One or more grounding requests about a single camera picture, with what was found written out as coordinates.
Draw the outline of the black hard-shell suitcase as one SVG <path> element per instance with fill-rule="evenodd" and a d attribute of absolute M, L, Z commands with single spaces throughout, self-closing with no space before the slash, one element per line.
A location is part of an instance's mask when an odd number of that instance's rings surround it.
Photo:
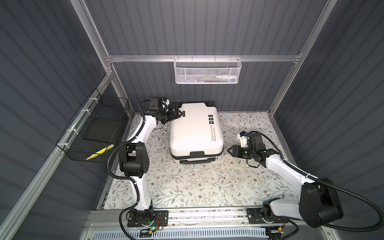
<path fill-rule="evenodd" d="M 182 165 L 206 164 L 224 151 L 224 137 L 213 101 L 175 103 L 183 116 L 170 123 L 170 153 Z"/>

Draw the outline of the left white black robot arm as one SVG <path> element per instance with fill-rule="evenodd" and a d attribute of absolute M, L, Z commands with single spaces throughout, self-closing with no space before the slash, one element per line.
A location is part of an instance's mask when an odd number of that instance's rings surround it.
<path fill-rule="evenodd" d="M 120 171 L 131 182 L 136 198 L 130 212 L 130 217 L 136 222 L 150 225 L 155 218 L 153 202 L 146 183 L 147 172 L 150 167 L 146 142 L 158 122 L 164 125 L 184 115 L 178 107 L 150 106 L 148 110 L 141 111 L 141 121 L 132 138 L 119 149 Z"/>

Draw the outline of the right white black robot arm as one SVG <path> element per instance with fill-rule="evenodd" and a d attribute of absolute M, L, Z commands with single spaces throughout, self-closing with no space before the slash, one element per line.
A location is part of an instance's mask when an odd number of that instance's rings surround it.
<path fill-rule="evenodd" d="M 263 167 L 277 173 L 289 182 L 299 193 L 296 201 L 286 201 L 277 197 L 267 202 L 264 216 L 273 214 L 277 217 L 289 217 L 304 221 L 312 228 L 324 226 L 344 216 L 338 194 L 327 184 L 333 182 L 327 178 L 325 183 L 318 183 L 318 178 L 310 179 L 310 174 L 282 159 L 278 151 L 273 149 L 254 151 L 252 148 L 242 148 L 233 145 L 228 153 L 236 158 L 255 160 Z"/>

